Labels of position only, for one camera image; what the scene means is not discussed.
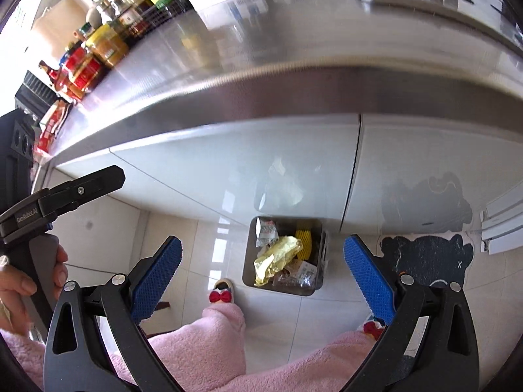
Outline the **brown rice ball wrapper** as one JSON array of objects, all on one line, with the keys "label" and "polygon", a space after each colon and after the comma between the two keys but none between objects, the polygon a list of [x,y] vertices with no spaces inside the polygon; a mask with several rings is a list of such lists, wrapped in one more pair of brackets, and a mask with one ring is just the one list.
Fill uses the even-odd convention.
[{"label": "brown rice ball wrapper", "polygon": [[314,288],[316,277],[316,266],[295,258],[274,276],[272,285],[274,287]]}]

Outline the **pale yellow paper bag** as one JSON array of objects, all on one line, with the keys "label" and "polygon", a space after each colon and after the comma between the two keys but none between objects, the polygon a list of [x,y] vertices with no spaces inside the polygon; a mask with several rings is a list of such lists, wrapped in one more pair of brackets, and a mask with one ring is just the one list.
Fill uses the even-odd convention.
[{"label": "pale yellow paper bag", "polygon": [[254,260],[254,286],[266,285],[271,278],[289,264],[301,249],[300,241],[294,236],[280,237]]}]

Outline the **silver printed snack wrapper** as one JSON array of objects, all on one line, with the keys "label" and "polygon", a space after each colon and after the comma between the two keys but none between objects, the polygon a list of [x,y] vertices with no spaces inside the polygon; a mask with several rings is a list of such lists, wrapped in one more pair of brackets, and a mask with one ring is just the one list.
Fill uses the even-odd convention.
[{"label": "silver printed snack wrapper", "polygon": [[273,245],[279,239],[278,229],[273,220],[257,218],[255,223],[256,242],[258,248]]}]

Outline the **grey square trash bin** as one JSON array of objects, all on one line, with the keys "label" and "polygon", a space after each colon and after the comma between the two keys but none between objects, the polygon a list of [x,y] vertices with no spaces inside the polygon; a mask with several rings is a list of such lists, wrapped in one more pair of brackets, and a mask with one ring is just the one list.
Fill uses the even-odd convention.
[{"label": "grey square trash bin", "polygon": [[324,283],[327,230],[319,219],[252,219],[242,281],[248,287],[312,296]]}]

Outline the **large black cat mat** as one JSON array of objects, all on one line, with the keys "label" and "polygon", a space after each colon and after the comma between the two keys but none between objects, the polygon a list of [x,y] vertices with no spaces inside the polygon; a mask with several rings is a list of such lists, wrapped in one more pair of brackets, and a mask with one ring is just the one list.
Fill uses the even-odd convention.
[{"label": "large black cat mat", "polygon": [[428,287],[464,285],[466,269],[472,263],[473,246],[461,235],[451,238],[419,236],[386,237],[381,242],[383,260],[398,274],[409,274]]}]

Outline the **right pink fleece leg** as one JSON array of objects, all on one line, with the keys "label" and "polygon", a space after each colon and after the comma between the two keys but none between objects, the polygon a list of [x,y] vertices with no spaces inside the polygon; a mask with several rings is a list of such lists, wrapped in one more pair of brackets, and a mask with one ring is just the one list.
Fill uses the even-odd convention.
[{"label": "right pink fleece leg", "polygon": [[286,366],[239,376],[224,391],[339,391],[370,353],[375,338],[348,332]]}]

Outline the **left slipper with red bow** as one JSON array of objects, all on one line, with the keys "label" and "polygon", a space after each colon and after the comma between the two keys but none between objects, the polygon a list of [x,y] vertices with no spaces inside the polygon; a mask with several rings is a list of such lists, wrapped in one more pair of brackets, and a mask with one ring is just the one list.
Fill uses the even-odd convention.
[{"label": "left slipper with red bow", "polygon": [[217,281],[208,295],[210,303],[234,303],[234,286],[229,279]]}]

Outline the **yellow foam fruit net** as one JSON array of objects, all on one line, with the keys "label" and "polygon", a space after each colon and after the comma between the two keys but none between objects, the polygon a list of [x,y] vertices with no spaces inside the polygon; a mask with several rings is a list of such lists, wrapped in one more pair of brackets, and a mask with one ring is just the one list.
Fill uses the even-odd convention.
[{"label": "yellow foam fruit net", "polygon": [[296,257],[301,261],[308,261],[312,254],[312,233],[310,230],[297,230],[295,237],[301,243],[301,249]]}]

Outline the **red lid chili jar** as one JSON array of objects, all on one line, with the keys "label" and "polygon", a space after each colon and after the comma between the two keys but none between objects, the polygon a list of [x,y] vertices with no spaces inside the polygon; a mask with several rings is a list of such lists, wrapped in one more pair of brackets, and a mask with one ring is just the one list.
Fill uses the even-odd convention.
[{"label": "red lid chili jar", "polygon": [[68,79],[67,87],[79,101],[97,87],[105,74],[104,64],[81,46],[70,51],[62,68]]}]

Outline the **yellow lid sauce jar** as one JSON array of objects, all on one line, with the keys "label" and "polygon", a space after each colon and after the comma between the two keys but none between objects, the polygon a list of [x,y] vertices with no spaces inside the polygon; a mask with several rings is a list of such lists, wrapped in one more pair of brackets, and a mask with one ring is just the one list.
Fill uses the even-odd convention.
[{"label": "yellow lid sauce jar", "polygon": [[109,68],[118,65],[129,52],[128,45],[108,24],[91,34],[85,45]]}]

